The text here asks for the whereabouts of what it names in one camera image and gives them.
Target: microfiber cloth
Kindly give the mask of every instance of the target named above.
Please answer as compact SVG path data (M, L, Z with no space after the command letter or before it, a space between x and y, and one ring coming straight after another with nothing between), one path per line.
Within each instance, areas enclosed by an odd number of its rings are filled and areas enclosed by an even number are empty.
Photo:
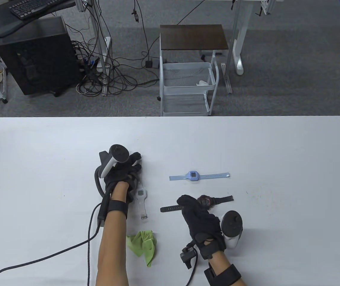
M126 237L126 245L132 252L134 252L138 257L142 254L145 255L147 267L151 266L156 244L157 241L155 240L153 231L151 230L140 231L136 235Z

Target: person's arm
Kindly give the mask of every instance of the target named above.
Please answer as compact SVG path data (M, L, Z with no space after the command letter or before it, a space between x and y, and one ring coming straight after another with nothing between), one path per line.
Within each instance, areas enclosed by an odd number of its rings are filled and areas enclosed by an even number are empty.
M117 183L111 200L126 203L129 184ZM110 211L105 219L98 258L96 286L128 286L126 274L126 217Z
M209 259L208 262L211 264L211 267L216 275L219 275L231 266L231 263L228 261L227 256L222 251L218 251L212 254L212 259ZM240 278L231 286L245 286L245 283Z

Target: black keyboard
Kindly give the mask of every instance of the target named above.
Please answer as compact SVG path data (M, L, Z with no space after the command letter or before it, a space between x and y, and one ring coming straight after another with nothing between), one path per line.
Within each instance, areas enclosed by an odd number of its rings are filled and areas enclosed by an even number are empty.
M22 0L10 6L10 11L21 20L41 14L52 6L67 0Z

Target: black computer tower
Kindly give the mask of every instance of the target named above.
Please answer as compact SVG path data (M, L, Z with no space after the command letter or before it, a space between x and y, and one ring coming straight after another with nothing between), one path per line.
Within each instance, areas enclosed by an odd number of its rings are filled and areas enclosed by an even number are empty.
M0 56L24 94L80 82L77 57L61 17L35 20L0 38Z

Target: hand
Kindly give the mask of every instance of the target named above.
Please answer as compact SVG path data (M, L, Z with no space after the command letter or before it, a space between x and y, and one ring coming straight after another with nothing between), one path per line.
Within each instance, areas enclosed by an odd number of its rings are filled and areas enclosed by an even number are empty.
M126 202L132 202L133 196L130 192L136 189L139 180L138 172L141 170L140 164L132 165L140 159L141 154L135 152L125 163L117 163L104 178L106 192L112 193L118 182L126 182L129 184Z
M208 213L193 197L181 196L177 203L183 206L182 215L189 226L190 236L199 249L205 246L204 242L216 240L220 250L226 249L226 243L220 229L220 221L215 215Z

